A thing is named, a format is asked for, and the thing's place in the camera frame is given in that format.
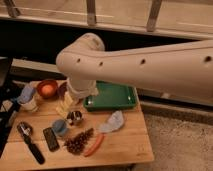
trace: scoop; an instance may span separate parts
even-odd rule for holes
[[[27,144],[28,148],[30,149],[31,153],[37,160],[39,164],[43,164],[45,159],[43,155],[41,154],[40,150],[36,146],[36,144],[33,144],[30,135],[33,132],[32,126],[30,126],[27,122],[20,122],[17,125],[18,132],[21,134],[21,137],[23,138],[24,142]]]

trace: plastic cup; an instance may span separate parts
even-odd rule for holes
[[[28,112],[35,112],[38,109],[38,106],[36,104],[36,100],[35,100],[34,96],[27,103],[20,103],[20,102],[18,102],[18,103]]]

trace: handle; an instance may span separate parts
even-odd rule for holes
[[[39,164],[43,164],[45,159],[43,157],[43,155],[41,154],[40,150],[38,149],[38,147],[35,144],[28,144],[28,147],[30,149],[30,151],[32,152],[33,156],[35,157],[35,159],[37,160],[37,162]]]

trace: pine cone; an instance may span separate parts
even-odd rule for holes
[[[80,154],[84,150],[87,141],[93,135],[93,128],[77,134],[74,138],[69,138],[65,141],[64,146],[67,146],[67,151],[72,154]]]

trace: orange bowl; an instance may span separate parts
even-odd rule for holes
[[[53,79],[43,80],[37,85],[36,89],[41,97],[45,99],[51,98],[55,96],[57,92],[58,83],[56,82],[56,80]]]

